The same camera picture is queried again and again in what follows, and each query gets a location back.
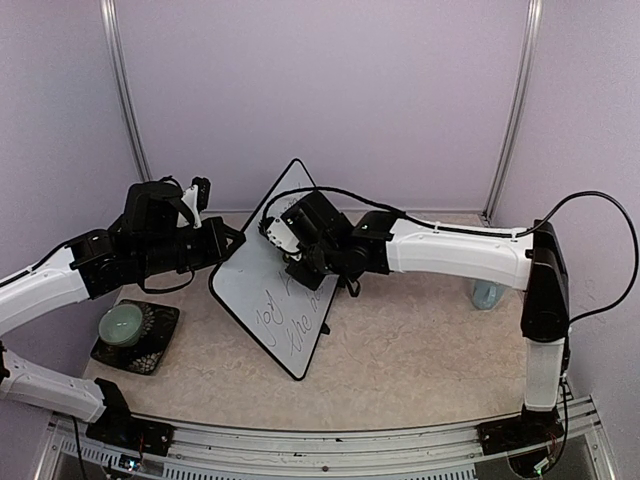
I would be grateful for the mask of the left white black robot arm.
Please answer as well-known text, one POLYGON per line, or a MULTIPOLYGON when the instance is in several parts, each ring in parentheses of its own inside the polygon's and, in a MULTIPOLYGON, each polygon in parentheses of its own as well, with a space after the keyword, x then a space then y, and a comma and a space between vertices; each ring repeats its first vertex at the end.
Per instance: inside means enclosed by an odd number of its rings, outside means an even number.
MULTIPOLYGON (((193 275, 227 261, 246 237, 219 216, 201 217, 210 187, 203 177, 187 189, 172 177, 131 185, 111 226, 66 240, 2 280, 1 332, 126 285, 143 287, 157 274, 193 275)), ((83 421, 89 438, 140 455, 166 455, 173 436, 169 424, 133 416, 115 383, 56 372, 7 348, 1 350, 1 397, 83 421)))

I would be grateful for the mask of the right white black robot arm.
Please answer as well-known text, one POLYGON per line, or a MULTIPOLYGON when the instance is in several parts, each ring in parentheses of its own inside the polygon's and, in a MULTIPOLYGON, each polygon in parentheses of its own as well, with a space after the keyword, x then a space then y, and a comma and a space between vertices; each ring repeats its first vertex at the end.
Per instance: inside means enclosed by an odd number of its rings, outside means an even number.
POLYGON ((480 424, 486 454, 568 436, 568 409, 557 397, 569 357, 566 266, 553 227, 493 229, 428 223, 392 207, 369 211, 357 224, 320 189, 273 218, 262 233, 286 258, 287 273, 316 290, 328 275, 349 294, 365 273, 426 272, 474 279, 523 292, 520 328, 526 340, 524 401, 520 414, 480 424))

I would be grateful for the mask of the white whiteboard black frame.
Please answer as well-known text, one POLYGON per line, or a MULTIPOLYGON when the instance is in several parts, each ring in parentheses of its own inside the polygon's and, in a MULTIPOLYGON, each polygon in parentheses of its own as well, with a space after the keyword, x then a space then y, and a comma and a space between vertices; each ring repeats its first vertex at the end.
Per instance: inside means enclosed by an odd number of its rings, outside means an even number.
POLYGON ((315 184, 301 160, 292 160, 245 221, 245 242, 213 270, 209 287, 222 307, 294 380, 305 378, 337 289, 334 275, 310 290, 285 271, 283 254, 259 233, 275 195, 315 184))

